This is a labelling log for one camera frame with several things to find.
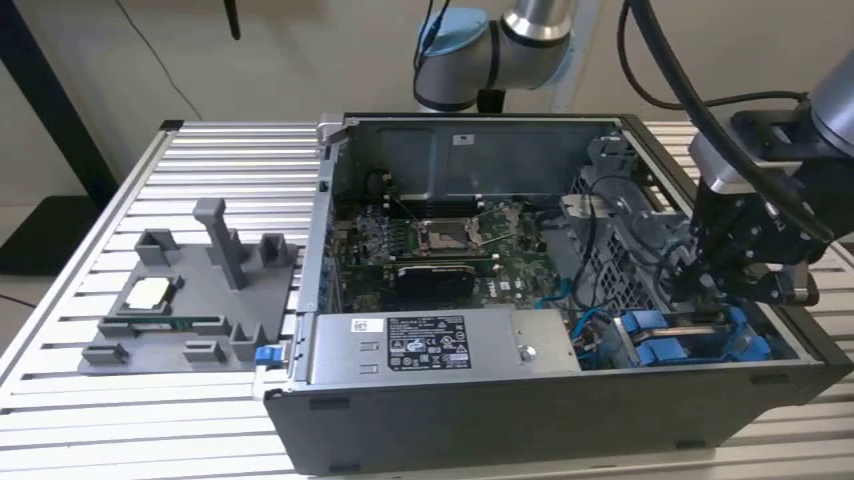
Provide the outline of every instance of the metal bracket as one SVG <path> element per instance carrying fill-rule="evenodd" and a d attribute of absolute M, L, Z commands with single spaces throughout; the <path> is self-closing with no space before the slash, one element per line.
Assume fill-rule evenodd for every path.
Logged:
<path fill-rule="evenodd" d="M 317 143 L 329 145 L 337 142 L 345 135 L 344 114 L 321 113 L 317 122 Z"/>

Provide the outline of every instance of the aluminum extrusion table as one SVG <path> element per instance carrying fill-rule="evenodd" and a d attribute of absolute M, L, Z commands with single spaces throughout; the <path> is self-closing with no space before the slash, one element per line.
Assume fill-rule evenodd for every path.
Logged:
<path fill-rule="evenodd" d="M 648 126 L 696 178 L 695 129 Z M 312 207 L 315 125 L 185 123 L 160 132 L 101 219 L 0 360 L 0 478 L 303 478 L 261 403 L 252 373 L 82 377 L 82 345 L 136 263 L 145 228 L 204 242 L 194 199 L 228 200 L 226 221 L 253 242 L 281 232 L 304 243 Z M 854 258 L 835 245 L 812 266 L 812 315 L 854 357 Z M 299 272 L 289 308 L 299 294 Z M 285 329 L 292 327 L 285 319 Z M 812 403 L 766 413 L 714 451 L 433 470 L 395 478 L 854 478 L 854 376 Z"/>

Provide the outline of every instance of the silver cylinder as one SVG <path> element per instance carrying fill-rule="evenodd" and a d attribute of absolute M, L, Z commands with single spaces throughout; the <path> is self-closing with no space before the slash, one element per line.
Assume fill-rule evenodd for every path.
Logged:
<path fill-rule="evenodd" d="M 516 0 L 501 18 L 519 36 L 547 42 L 569 33 L 568 12 L 569 0 Z"/>
<path fill-rule="evenodd" d="M 854 50 L 812 89 L 810 103 L 824 140 L 854 156 Z"/>

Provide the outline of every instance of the blue latch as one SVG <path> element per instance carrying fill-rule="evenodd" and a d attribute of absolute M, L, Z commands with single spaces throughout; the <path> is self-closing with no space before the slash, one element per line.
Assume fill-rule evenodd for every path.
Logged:
<path fill-rule="evenodd" d="M 284 349 L 281 345 L 265 345 L 254 350 L 254 365 L 280 367 L 284 363 Z"/>

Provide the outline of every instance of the blue cable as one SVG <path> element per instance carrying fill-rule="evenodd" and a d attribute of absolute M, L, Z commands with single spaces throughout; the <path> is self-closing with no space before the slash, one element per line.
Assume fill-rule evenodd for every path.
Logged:
<path fill-rule="evenodd" d="M 601 311 L 600 308 L 591 308 L 584 312 L 584 314 L 581 315 L 581 318 L 577 319 L 577 325 L 575 325 L 575 328 L 572 329 L 572 336 L 571 336 L 572 340 L 580 337 L 581 330 L 584 329 L 584 324 L 587 323 L 587 320 L 589 320 L 595 315 L 595 313 L 600 311 Z"/>
<path fill-rule="evenodd" d="M 560 279 L 560 293 L 553 296 L 553 297 L 543 297 L 540 298 L 535 303 L 533 303 L 533 308 L 536 310 L 541 310 L 543 308 L 543 304 L 545 302 L 556 302 L 557 300 L 563 300 L 571 292 L 571 285 L 569 285 L 569 279 L 568 278 L 561 278 Z"/>

